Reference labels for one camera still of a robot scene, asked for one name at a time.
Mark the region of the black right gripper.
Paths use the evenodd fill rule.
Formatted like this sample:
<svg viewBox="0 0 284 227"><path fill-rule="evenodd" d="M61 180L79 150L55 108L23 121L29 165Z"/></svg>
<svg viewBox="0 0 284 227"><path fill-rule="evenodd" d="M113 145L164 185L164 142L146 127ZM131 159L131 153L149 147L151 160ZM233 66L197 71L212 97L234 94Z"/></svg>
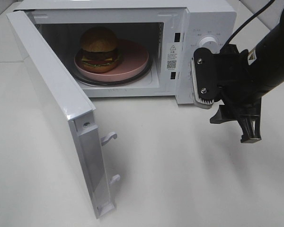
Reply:
<svg viewBox="0 0 284 227"><path fill-rule="evenodd" d="M227 44L216 54L219 93L215 101L222 100L217 113L210 118L211 124L237 121L242 129L241 143L261 140L261 98L247 100L254 86L247 74L248 51L239 52L234 44Z"/></svg>

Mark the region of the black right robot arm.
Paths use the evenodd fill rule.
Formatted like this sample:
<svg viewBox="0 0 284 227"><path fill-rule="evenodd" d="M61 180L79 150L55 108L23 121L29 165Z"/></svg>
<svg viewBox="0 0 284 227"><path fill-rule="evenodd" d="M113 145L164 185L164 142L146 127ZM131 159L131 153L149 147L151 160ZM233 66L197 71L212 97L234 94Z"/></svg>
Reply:
<svg viewBox="0 0 284 227"><path fill-rule="evenodd" d="M260 141L262 97L284 82L284 8L279 24L251 51L214 57L217 98L223 104L210 123L237 121L241 143Z"/></svg>

